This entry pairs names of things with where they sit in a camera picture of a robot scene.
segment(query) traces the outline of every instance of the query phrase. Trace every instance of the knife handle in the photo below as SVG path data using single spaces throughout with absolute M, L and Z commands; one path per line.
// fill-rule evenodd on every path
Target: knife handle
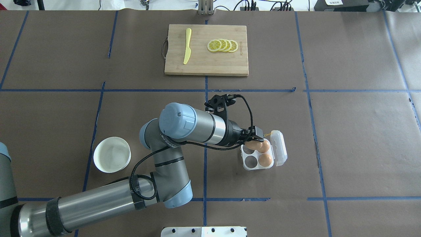
M 192 29 L 186 29 L 186 47 L 190 48 L 190 38 L 192 36 Z

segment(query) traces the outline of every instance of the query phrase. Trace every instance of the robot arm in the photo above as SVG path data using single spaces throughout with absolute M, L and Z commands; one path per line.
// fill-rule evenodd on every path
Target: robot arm
M 0 196 L 0 201 L 3 203 L 3 199 L 14 200 L 0 208 L 2 222 L 5 219 L 10 220 L 10 229 L 1 228 L 0 236 L 60 236 L 129 211 L 142 210 L 158 202 L 163 202 L 167 208 L 188 203 L 193 193 L 181 145 L 192 144 L 187 141 L 195 141 L 231 147 L 250 140 L 263 141 L 263 132 L 253 126 L 253 122 L 248 129 L 241 129 L 235 122 L 228 120 L 226 108 L 235 103 L 236 96 L 240 97 L 214 96 L 205 103 L 208 112 L 189 105 L 168 104 L 159 119 L 145 124 L 139 134 L 141 143 L 153 153 L 165 150 L 153 156 L 155 171 L 138 175 L 132 186 L 125 179 L 69 197 L 59 197 L 46 204 L 29 203 L 18 206 L 10 159 L 8 155 L 0 153 L 0 168 L 4 170 L 0 173 L 0 186 L 2 193 L 8 195 Z M 140 198 L 133 189 L 143 197 L 151 198 Z

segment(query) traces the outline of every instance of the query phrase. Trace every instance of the white bowl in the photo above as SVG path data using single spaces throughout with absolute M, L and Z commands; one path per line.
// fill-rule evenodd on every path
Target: white bowl
M 102 140 L 95 148 L 93 162 L 102 172 L 114 173 L 124 169 L 130 162 L 129 144 L 120 137 Z

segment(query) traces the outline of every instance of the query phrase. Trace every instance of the egg tray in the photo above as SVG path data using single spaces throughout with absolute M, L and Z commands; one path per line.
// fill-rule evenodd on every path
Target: egg tray
M 266 138 L 265 138 L 265 140 L 266 140 L 267 142 L 269 142 L 269 144 L 270 144 L 270 146 L 269 146 L 269 150 L 268 150 L 267 152 L 265 152 L 265 153 L 260 153 L 260 152 L 258 152 L 257 150 L 255 150 L 252 154 L 247 154 L 247 153 L 245 152 L 245 150 L 249 150 L 249 151 L 252 151 L 252 150 L 251 150 L 251 149 L 249 149 L 249 148 L 247 148 L 245 145 L 241 145 L 242 166 L 244 167 L 244 169 L 249 170 L 249 171 L 250 171 L 250 170 L 263 170 L 263 169 L 269 169 L 270 167 L 272 167 L 272 166 L 273 166 L 273 164 L 274 164 L 274 156 L 273 156 L 273 148 L 272 148 L 272 144 L 271 144 L 271 143 L 270 143 L 270 141 L 269 141 L 269 140 L 267 140 Z M 267 166 L 267 167 L 262 166 L 262 165 L 260 165 L 260 164 L 259 164 L 259 157 L 260 157 L 262 154 L 269 154 L 269 155 L 272 157 L 272 162 L 271 162 L 271 163 L 270 163 L 270 165 L 269 165 L 269 166 Z M 250 168 L 250 167 L 248 167 L 248 166 L 246 165 L 245 160 L 246 160 L 248 157 L 251 157 L 252 159 L 256 159 L 256 161 L 257 161 L 257 165 L 256 165 L 255 167 Z

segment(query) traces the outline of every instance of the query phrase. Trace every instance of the cutting board handle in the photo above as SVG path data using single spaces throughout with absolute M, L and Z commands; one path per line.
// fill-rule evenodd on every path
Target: cutting board handle
M 165 50 L 165 43 L 167 43 L 167 52 L 164 54 L 164 50 Z M 165 39 L 165 41 L 162 43 L 162 50 L 161 50 L 161 54 L 164 57 L 164 60 L 167 57 L 167 53 L 168 53 L 168 37 Z

